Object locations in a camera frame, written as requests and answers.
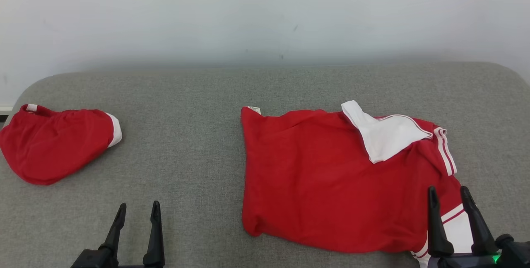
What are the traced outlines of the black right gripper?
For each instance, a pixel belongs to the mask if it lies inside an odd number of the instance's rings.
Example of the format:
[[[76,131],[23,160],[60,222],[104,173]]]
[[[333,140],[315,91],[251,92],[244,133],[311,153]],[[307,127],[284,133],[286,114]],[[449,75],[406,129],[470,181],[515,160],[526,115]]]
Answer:
[[[501,257],[494,238],[479,211],[471,192],[460,187],[463,208],[468,215],[473,244],[472,253],[453,254],[440,215],[440,202],[434,186],[428,189],[428,248],[431,258],[428,268],[496,268]]]

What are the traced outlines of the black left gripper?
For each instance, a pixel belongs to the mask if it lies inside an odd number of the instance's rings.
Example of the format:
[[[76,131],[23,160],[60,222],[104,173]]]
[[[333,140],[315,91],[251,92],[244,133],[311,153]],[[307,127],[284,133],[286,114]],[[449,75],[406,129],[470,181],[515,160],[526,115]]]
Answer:
[[[161,224],[161,206],[154,201],[151,211],[151,233],[147,253],[142,263],[133,266],[120,266],[117,259],[120,232],[125,224],[127,205],[122,203],[117,211],[110,230],[98,250],[85,249],[72,264],[72,268],[164,268],[165,251],[163,228]]]

